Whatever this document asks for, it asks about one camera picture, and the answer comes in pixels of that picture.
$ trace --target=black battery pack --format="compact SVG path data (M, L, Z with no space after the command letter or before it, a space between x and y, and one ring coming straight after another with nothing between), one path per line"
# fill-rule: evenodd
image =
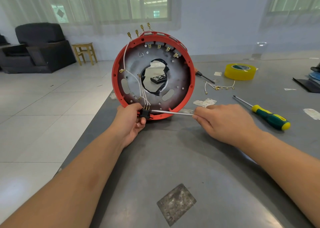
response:
M160 75L160 76L156 76L156 77L150 77L150 80L152 82L154 82L155 84L159 84L159 83L163 83L167 80L167 78L165 77L165 74Z

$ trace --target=hand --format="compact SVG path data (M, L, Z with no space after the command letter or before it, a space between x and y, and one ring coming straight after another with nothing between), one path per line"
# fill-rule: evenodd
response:
M218 141L239 147L262 132L240 105L197 107L193 118Z
M145 127L146 119L137 118L137 111L140 109L142 109L142 106L139 103L130 104L125 108L122 106L117 108L118 112L110 127L122 139L122 148L127 147Z

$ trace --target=forearm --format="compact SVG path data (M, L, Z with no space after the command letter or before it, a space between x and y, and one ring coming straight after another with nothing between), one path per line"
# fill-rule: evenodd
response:
M3 227L89 227L99 197L122 151L106 130L24 203Z
M320 161L269 133L250 138L239 148L256 161L320 227Z

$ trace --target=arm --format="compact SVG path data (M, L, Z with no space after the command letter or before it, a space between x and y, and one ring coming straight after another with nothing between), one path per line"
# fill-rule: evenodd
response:
M193 118L210 136L256 161L320 227L320 160L260 130L240 105L198 107Z
M0 227L89 227L102 189L123 148L144 128L138 103L118 107L111 126Z

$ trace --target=wooden stool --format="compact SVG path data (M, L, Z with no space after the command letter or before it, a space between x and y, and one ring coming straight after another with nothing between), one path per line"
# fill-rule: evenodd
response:
M82 66L81 64L81 60L79 56L82 56L83 62L86 63L86 60L84 59L84 53L88 53L90 61L91 61L91 65L93 64L93 60L92 60L92 56L94 56L94 59L96 60L96 63L98 63L97 61L97 57L96 57L96 53L94 52L94 46L92 45L92 43L87 43L87 44L73 44L72 45L73 50L76 54L76 57L78 59L79 64Z

